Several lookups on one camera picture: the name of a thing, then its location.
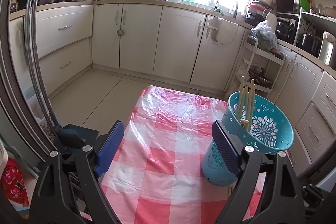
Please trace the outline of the white countertop shelf rack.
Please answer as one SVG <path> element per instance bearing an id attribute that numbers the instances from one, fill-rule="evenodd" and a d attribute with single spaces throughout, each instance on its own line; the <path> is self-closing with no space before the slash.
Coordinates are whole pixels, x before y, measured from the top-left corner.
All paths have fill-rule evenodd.
<path id="1" fill-rule="evenodd" d="M 329 32 L 335 36 L 335 18 L 310 12 L 308 0 L 298 0 L 297 30 L 293 45 L 296 46 L 301 34 L 311 34 L 322 42 L 323 33 Z"/>

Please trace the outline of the black toaster oven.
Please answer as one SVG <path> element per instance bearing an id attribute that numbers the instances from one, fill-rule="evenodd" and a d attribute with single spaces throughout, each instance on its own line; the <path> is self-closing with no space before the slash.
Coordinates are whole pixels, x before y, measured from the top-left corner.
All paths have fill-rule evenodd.
<path id="1" fill-rule="evenodd" d="M 297 26 L 295 19 L 277 18 L 276 36 L 278 39 L 289 44 L 294 43 Z"/>

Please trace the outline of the black rice cooker pot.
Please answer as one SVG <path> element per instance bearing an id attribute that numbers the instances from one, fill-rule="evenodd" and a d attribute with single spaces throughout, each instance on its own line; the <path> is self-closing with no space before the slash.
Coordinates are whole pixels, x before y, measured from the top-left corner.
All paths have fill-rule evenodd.
<path id="1" fill-rule="evenodd" d="M 321 42 L 311 34 L 301 34 L 296 46 L 305 52 L 318 57 L 321 49 Z"/>

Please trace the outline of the plastic bag of vegetables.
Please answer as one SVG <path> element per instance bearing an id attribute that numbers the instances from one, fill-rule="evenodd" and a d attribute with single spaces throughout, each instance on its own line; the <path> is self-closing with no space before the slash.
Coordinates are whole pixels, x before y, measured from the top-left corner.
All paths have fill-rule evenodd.
<path id="1" fill-rule="evenodd" d="M 277 47 L 276 34 L 266 20 L 252 28 L 251 35 L 258 40 L 257 47 L 263 51 L 270 52 Z"/>

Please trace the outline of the red patterned cloth item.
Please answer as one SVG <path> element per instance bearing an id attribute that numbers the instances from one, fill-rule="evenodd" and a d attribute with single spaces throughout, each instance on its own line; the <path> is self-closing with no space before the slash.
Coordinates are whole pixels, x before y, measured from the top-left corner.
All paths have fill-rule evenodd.
<path id="1" fill-rule="evenodd" d="M 28 207 L 30 205 L 23 173 L 17 162 L 10 157 L 1 175 L 1 186 L 5 196 L 14 206 Z"/>

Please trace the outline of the red white checkered tablecloth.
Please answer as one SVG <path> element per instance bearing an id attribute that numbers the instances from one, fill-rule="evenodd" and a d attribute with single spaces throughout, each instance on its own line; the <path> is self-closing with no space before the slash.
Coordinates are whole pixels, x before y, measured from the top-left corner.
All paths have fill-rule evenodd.
<path id="1" fill-rule="evenodd" d="M 223 100 L 144 88 L 101 187 L 122 223 L 213 223 L 231 187 L 211 184 L 201 162 Z"/>

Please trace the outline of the white rolling storage cart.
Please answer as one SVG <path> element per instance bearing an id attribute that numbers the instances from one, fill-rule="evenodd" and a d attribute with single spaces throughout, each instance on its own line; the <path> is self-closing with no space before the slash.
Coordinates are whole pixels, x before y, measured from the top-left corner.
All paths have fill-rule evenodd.
<path id="1" fill-rule="evenodd" d="M 269 99 L 275 91 L 276 83 L 287 58 L 282 51 L 266 52 L 259 48 L 259 41 L 248 35 L 242 42 L 238 53 L 231 82 L 228 85 L 224 98 L 239 90 L 240 85 L 251 87 L 251 82 L 256 84 L 257 94 Z"/>

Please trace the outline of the teal perforated plastic basket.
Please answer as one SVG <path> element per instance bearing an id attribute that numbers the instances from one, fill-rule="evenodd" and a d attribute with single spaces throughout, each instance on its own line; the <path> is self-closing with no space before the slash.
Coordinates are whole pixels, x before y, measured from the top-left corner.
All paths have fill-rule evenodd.
<path id="1" fill-rule="evenodd" d="M 272 102 L 256 95 L 250 129 L 246 129 L 236 118 L 239 97 L 239 92 L 230 95 L 228 107 L 219 124 L 230 135 L 235 135 L 242 145 L 250 145 L 258 152 L 275 155 L 278 151 L 288 150 L 294 142 L 294 132 L 286 115 Z M 214 140 L 203 157 L 201 168 L 205 178 L 214 185 L 229 186 L 236 181 Z"/>

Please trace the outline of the white hanging trash bin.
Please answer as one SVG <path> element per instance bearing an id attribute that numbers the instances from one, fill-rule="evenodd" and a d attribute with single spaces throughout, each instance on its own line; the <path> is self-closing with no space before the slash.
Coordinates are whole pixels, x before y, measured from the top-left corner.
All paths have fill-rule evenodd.
<path id="1" fill-rule="evenodd" d="M 229 47 L 236 39 L 239 25 L 223 18 L 214 17 L 207 20 L 207 28 L 213 42 Z"/>

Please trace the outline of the white thermos jug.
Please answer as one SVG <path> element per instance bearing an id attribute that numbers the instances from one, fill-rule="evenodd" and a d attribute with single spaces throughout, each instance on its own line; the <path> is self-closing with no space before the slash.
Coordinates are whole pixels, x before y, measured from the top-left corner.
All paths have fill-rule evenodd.
<path id="1" fill-rule="evenodd" d="M 270 26 L 273 32 L 276 32 L 277 27 L 277 16 L 272 13 L 269 9 L 265 9 L 262 16 L 264 17 L 266 23 Z"/>

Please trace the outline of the white kettle appliance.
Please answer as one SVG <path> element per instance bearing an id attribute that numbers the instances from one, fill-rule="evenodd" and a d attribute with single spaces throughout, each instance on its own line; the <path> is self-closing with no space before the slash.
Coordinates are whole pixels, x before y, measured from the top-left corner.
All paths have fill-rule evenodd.
<path id="1" fill-rule="evenodd" d="M 329 33 L 324 32 L 322 37 L 321 50 L 318 59 L 329 67 L 335 69 L 336 67 L 336 39 Z"/>

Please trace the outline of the blue dustpan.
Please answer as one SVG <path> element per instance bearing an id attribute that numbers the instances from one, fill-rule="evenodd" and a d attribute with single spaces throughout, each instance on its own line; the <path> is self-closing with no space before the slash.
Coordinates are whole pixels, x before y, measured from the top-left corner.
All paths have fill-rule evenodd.
<path id="1" fill-rule="evenodd" d="M 59 127 L 56 135 L 66 151 L 81 149 L 85 145 L 93 145 L 99 134 L 98 130 L 68 124 Z"/>

